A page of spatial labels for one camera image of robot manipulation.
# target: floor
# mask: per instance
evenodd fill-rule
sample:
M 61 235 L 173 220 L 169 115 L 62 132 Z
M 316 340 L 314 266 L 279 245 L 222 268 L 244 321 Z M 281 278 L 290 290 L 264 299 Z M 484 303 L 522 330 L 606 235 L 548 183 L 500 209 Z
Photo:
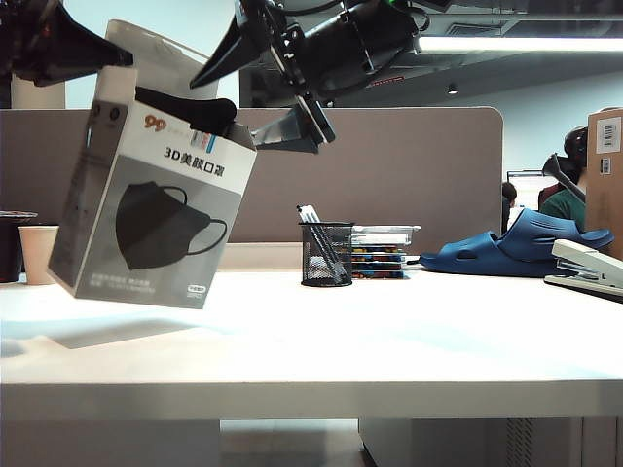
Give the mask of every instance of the floor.
M 374 467 L 357 420 L 223 420 L 222 467 Z

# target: plastic container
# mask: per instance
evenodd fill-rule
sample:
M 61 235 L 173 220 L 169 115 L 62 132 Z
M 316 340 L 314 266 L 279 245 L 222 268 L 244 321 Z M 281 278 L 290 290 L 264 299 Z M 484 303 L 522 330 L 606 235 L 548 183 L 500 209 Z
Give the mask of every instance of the plastic container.
M 353 226 L 352 245 L 410 245 L 420 226 Z

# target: pen holder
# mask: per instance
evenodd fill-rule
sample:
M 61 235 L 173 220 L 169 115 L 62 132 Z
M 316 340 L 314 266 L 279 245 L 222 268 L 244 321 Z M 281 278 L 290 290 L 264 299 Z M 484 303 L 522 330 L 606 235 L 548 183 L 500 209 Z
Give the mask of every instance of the pen holder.
M 352 283 L 352 222 L 302 222 L 303 285 L 342 287 Z

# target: white wall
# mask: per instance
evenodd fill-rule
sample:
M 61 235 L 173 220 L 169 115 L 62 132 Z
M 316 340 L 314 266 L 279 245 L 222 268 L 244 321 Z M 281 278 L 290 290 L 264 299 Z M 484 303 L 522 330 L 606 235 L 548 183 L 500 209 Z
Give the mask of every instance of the white wall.
M 152 30 L 202 54 L 211 55 L 234 17 L 234 0 L 65 0 L 69 15 L 104 36 L 109 19 L 123 19 Z M 95 76 L 67 82 L 67 108 L 89 108 Z M 219 82 L 219 97 L 238 106 L 238 73 Z
M 564 155 L 565 135 L 586 125 L 588 114 L 623 105 L 623 73 L 508 90 L 473 98 L 460 94 L 441 106 L 488 105 L 504 119 L 503 173 L 540 169 L 547 157 Z

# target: black cup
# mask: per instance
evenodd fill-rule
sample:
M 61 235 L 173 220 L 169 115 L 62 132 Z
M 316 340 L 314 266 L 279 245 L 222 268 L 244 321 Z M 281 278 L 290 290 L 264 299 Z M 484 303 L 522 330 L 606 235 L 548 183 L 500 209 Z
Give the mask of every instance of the black cup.
M 18 226 L 36 217 L 34 212 L 0 211 L 0 282 L 17 282 L 23 265 Z
M 352 284 L 353 222 L 301 222 L 303 285 L 342 287 Z

